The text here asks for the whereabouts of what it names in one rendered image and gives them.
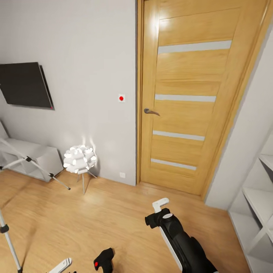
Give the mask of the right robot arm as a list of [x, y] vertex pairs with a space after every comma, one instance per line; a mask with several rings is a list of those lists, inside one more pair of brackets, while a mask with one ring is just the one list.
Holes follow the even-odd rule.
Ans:
[[161, 206], [169, 203], [163, 198], [153, 203], [154, 213], [145, 217], [151, 229], [159, 226], [160, 233], [182, 273], [219, 273], [206, 258], [200, 243], [183, 229], [179, 219]]

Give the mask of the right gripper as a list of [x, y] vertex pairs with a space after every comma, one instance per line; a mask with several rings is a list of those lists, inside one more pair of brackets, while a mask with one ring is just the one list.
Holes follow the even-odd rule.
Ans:
[[158, 213], [152, 213], [151, 215], [145, 217], [145, 224], [148, 226], [150, 225], [151, 229], [159, 226], [158, 225], [158, 218], [161, 214], [169, 213], [169, 210], [167, 208], [162, 209]]

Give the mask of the digital camera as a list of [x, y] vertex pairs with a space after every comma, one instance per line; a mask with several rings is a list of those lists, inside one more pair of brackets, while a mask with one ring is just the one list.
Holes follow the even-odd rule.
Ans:
[[111, 260], [113, 259], [114, 254], [112, 248], [104, 250], [101, 254], [94, 260], [95, 270], [97, 271], [99, 267], [103, 268], [104, 273], [112, 273], [113, 267]]

